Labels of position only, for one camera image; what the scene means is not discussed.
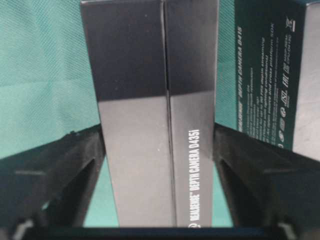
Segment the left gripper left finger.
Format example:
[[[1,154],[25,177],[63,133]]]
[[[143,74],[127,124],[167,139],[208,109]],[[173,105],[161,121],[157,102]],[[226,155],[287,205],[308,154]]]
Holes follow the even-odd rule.
[[[19,226],[81,227],[106,156],[100,125],[0,161],[0,237]]]

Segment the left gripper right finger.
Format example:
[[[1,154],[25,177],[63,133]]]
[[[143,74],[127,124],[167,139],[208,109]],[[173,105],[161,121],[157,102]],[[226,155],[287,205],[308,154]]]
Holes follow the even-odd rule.
[[[233,224],[320,237],[320,163],[216,124],[214,162]]]

